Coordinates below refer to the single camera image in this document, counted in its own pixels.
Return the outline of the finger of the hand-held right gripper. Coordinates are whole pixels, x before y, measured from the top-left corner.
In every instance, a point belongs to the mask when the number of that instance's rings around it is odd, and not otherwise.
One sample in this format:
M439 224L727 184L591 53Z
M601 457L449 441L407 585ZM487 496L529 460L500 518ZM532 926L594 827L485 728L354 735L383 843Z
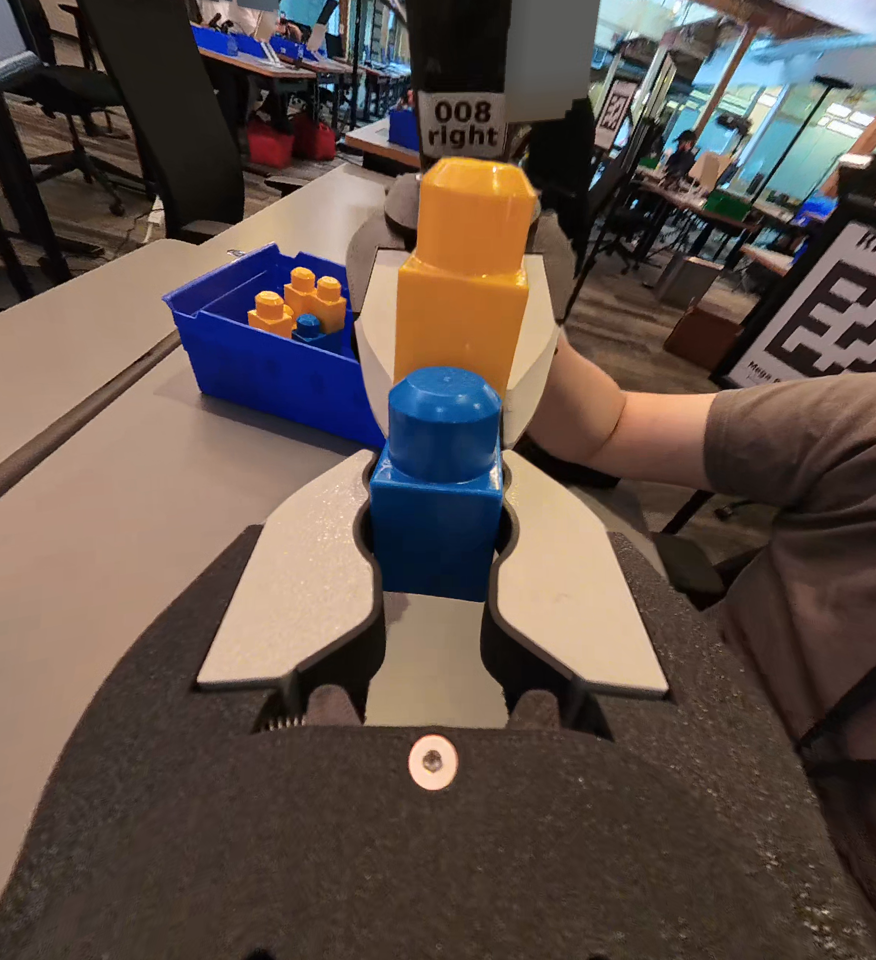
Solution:
M502 402L504 450L515 446L539 407L559 339L544 258L541 254L527 254L523 266L529 290Z
M409 256L402 250L377 252L362 309L354 324L365 391L384 437L389 432L388 397L396 379L398 272Z

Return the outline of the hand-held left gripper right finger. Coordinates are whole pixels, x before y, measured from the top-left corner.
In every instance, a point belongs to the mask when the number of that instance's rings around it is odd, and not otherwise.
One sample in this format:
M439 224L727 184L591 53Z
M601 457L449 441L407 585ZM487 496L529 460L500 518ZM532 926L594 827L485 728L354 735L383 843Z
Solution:
M503 465L481 660L507 714L532 691L553 696L564 727L601 726L598 697L665 701L668 680L604 522L515 451Z

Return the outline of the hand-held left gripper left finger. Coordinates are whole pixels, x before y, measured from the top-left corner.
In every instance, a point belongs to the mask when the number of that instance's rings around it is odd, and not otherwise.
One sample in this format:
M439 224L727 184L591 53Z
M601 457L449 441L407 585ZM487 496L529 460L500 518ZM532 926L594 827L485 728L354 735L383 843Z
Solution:
M279 712L295 717L318 687L333 685L365 719L386 648L381 571L364 540L376 461L360 450L270 513L199 669L199 690L272 690Z

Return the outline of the background desk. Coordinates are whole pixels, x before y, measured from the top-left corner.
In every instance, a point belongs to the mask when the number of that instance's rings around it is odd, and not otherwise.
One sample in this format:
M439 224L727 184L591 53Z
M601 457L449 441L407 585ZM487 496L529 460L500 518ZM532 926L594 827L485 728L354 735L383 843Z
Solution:
M796 232L804 235L808 231L814 231L823 223L822 220L811 220L809 223L800 225L794 219L778 216L768 204L762 202L756 207L752 207L744 220L735 220L707 208L707 203L704 200L694 198L691 193L676 192L647 178L636 179L633 185L638 190L660 200L646 226L638 232L638 241L633 251L636 263L645 262L650 258L652 248L660 232L669 216L674 212L686 213L704 224L703 229L688 251L688 255L693 258L701 254L708 244L709 237L715 231L724 234L728 240L734 241L728 256L724 260L724 268L729 271L733 270L743 258L744 246L753 243L764 230L775 230L779 233Z
M289 104L292 98L302 103L300 112L319 117L320 97L316 74L303 68L275 66L250 57L222 54L198 48L204 70L212 84L215 101L224 117L231 139L237 143L239 132L252 112L253 95L262 93L264 116L277 131L291 131Z
M386 116L378 121L350 130L343 140L343 147L362 156L362 166L374 173L397 177L420 171L420 154L389 140L390 120Z

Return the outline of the black wrist rest pad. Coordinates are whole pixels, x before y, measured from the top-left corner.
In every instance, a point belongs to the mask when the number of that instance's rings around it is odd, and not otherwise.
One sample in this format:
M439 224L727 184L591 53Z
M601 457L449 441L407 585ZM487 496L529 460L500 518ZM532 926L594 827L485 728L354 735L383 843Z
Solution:
M591 467L565 461L549 454L528 435L522 436L517 441L514 451L547 476L566 487L577 486L591 490L613 490L620 482L620 478L617 476L604 474Z

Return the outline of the grey bin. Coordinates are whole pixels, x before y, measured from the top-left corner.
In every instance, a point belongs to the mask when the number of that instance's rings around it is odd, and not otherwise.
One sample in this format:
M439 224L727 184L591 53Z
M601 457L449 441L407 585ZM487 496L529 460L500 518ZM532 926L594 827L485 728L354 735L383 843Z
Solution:
M685 310L708 293L722 272L720 263L676 254L662 270L652 292L659 303Z

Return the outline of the brown box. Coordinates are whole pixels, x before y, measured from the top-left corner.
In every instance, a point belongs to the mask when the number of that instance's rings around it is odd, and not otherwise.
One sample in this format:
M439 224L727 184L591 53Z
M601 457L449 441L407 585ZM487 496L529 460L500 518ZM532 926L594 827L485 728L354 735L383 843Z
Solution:
M689 306L663 343L663 350L712 374L735 344L741 321L712 304Z

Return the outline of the red bag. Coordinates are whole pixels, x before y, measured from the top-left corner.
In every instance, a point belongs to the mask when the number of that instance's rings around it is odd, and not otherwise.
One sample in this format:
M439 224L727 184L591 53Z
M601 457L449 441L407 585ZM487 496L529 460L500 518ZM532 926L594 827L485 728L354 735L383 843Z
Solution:
M248 121L246 133L249 160L252 164L281 170L292 163L295 147L292 133L275 129L257 118Z
M331 162L336 159L335 130L321 120L302 111L292 118L292 153L297 159L310 162Z

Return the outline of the framed tag sign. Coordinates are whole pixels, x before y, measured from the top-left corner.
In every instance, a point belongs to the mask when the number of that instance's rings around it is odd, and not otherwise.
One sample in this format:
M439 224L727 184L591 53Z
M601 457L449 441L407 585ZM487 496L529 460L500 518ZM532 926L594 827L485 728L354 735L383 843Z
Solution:
M876 204L841 202L743 323L710 380L747 388L876 373Z

